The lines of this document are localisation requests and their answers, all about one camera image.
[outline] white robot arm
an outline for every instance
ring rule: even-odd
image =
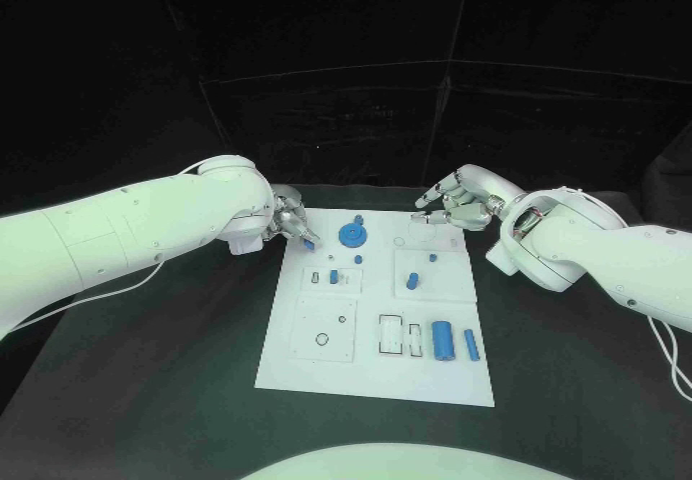
[[[197,174],[186,174],[199,165]],[[213,239],[240,255],[276,234],[320,239],[299,193],[243,157],[0,219],[0,339],[40,308]]]
[[[612,209],[578,190],[527,194],[475,165],[464,165],[416,201],[442,196],[444,211],[412,220],[483,230],[493,215],[500,239],[485,258],[562,292],[583,273],[625,308],[692,331],[692,234],[656,225],[627,227]]]

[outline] black background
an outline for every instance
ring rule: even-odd
[[[690,118],[689,2],[0,3],[0,215],[240,153],[271,182],[464,163],[635,194]],[[0,344],[2,404],[57,317]]]

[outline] small blue part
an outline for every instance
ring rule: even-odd
[[[409,276],[408,276],[408,282],[406,282],[406,288],[409,290],[415,290],[415,287],[418,286],[418,274],[413,272]]]
[[[477,362],[480,360],[478,348],[475,347],[475,338],[472,338],[472,330],[464,330],[465,346],[468,347],[468,355],[471,360]]]
[[[432,322],[432,345],[435,347],[435,360],[442,362],[454,360],[454,339],[449,322]]]
[[[367,240],[367,232],[363,227],[363,217],[356,215],[353,223],[347,223],[338,230],[338,241],[348,248],[357,248]]]

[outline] dark green tablecloth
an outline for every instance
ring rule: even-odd
[[[298,188],[308,206],[372,210],[421,193]],[[635,221],[624,195],[601,198]],[[692,405],[644,318],[589,278],[557,294],[506,277],[483,256],[495,227],[465,238],[495,408],[255,389],[284,241],[240,257],[213,242],[67,311],[0,419],[0,477],[236,478],[328,446],[412,442],[576,479],[690,478]]]

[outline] white board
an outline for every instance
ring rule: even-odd
[[[357,214],[367,241],[347,248],[338,229]],[[461,229],[412,224],[405,212],[307,209],[307,216],[324,244],[311,252],[301,240],[286,242],[255,387],[494,406]],[[409,290],[412,269],[419,282]],[[402,318],[393,340],[403,341],[400,354],[380,353],[380,315]],[[455,360],[448,362],[433,358],[438,320],[452,327]],[[465,329],[475,337],[475,362]]]

